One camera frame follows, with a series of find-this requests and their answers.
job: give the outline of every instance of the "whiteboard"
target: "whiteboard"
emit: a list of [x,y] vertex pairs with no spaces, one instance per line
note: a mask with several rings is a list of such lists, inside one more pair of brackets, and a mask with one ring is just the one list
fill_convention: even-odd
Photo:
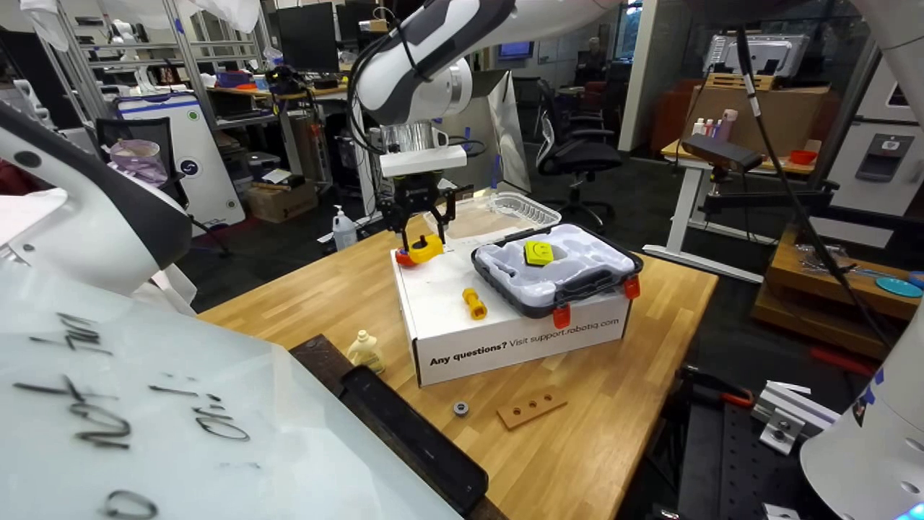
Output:
[[0,266],[0,516],[458,516],[287,350]]

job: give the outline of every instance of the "wooden tabletop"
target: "wooden tabletop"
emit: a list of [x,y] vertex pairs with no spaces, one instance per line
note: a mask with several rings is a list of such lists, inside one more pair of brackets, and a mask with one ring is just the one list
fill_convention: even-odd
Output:
[[[691,162],[707,163],[706,159],[687,153],[687,150],[683,147],[683,142],[665,143],[665,147],[661,147],[661,155],[665,155],[668,162],[683,162],[683,163],[691,163]],[[784,171],[791,172],[791,176],[813,176],[813,172],[814,172],[814,163],[791,163],[787,155],[780,155],[780,163],[784,163]],[[775,162],[767,159],[767,162],[759,162],[758,171],[775,171]]]
[[[381,377],[489,471],[489,498],[510,516],[612,520],[716,277],[645,256],[642,298],[621,342],[423,390],[387,256],[397,244],[397,234],[377,234],[215,305],[202,321],[287,350],[328,334],[341,353],[371,328],[381,341]],[[547,387],[569,405],[518,429],[499,423],[498,407]],[[458,418],[453,400],[469,400],[471,416]]]
[[[883,262],[869,262],[869,259],[857,259],[853,256],[849,262],[856,262],[856,267],[846,275],[849,286],[882,314],[892,314],[899,321],[909,321],[918,309],[915,298],[899,298],[883,292],[876,277],[908,277],[909,272],[895,267],[895,266],[883,266]],[[829,298],[829,299],[840,299],[840,302],[853,302],[844,289],[839,286],[839,279],[831,275],[826,275],[823,267],[810,272],[804,253],[797,250],[797,230],[787,228],[778,250],[775,250],[775,262],[768,267],[768,277],[775,277],[775,282],[780,286],[791,286],[818,298]]]

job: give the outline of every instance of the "computer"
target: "computer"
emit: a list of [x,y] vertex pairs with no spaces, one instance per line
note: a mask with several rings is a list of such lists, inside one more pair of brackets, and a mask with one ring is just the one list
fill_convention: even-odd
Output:
[[281,38],[284,59],[300,71],[339,74],[341,59],[336,19],[333,2],[274,12],[271,26]]

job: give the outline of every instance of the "cardboard box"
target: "cardboard box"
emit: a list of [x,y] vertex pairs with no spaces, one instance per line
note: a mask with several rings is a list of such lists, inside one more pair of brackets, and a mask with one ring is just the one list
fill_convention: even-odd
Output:
[[[810,139],[823,142],[839,113],[839,95],[829,90],[759,90],[758,97],[778,155],[790,155],[791,150],[807,147]],[[729,142],[767,155],[767,143],[751,114],[746,90],[693,90],[686,134],[691,134],[696,119],[720,119],[725,108],[739,113]]]
[[251,217],[263,223],[287,223],[318,204],[316,181],[300,186],[257,181],[250,197]]
[[[443,256],[393,275],[410,334],[410,357],[423,387],[499,368],[583,345],[618,350],[631,321],[631,298],[608,295],[573,302],[573,324],[554,328],[549,318],[527,318],[510,305],[471,266],[475,241],[450,241]],[[489,305],[475,321],[463,289],[475,286]]]

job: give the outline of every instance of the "cable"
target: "cable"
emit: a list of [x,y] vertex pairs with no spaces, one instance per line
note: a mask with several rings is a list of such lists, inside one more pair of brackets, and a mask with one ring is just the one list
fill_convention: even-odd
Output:
[[[408,32],[406,32],[401,19],[397,17],[397,12],[387,9],[387,6],[378,6],[377,15],[384,15],[384,17],[397,26],[397,33],[398,33],[398,43],[401,43],[401,48],[406,48],[406,58],[408,58],[410,68],[413,68],[423,80],[432,80],[432,77],[423,71],[423,67],[420,67],[420,59],[413,58],[413,52],[410,52]],[[359,134],[355,143],[361,143],[361,147],[371,150],[371,153],[387,153],[387,150],[378,147],[378,143],[372,143],[368,126],[364,126],[364,123],[355,119],[355,113],[352,113],[352,100],[359,100],[359,95],[355,95],[359,77],[364,74],[364,68],[372,62],[372,58],[377,58],[387,43],[391,43],[391,38],[378,38],[378,41],[372,41],[372,43],[355,58],[352,74],[349,74],[349,85],[346,85],[349,126],[352,126],[352,133]]]
[[767,119],[762,119],[762,108],[759,108],[759,97],[758,97],[758,90],[755,90],[755,67],[751,67],[751,48],[749,48],[749,32],[746,26],[738,26],[738,43],[739,43],[739,68],[742,68],[742,77],[746,77],[746,95],[751,100],[751,114],[755,114],[755,123],[759,129],[759,139],[771,155],[771,163],[775,163],[775,172],[780,176],[784,181],[784,189],[787,197],[791,199],[791,207],[794,207],[794,217],[797,217],[797,224],[807,230],[818,259],[826,266],[826,272],[839,279],[839,286],[844,289],[844,295],[860,309],[868,325],[873,328],[873,334],[882,341],[883,350],[889,350],[889,338],[883,334],[882,324],[876,321],[873,309],[868,305],[868,299],[849,286],[846,275],[839,267],[831,250],[823,244],[823,240],[818,237],[813,220],[810,220],[810,211],[804,207],[800,197],[794,192],[784,163],[780,163],[780,155],[771,143],[771,133],[767,126]]

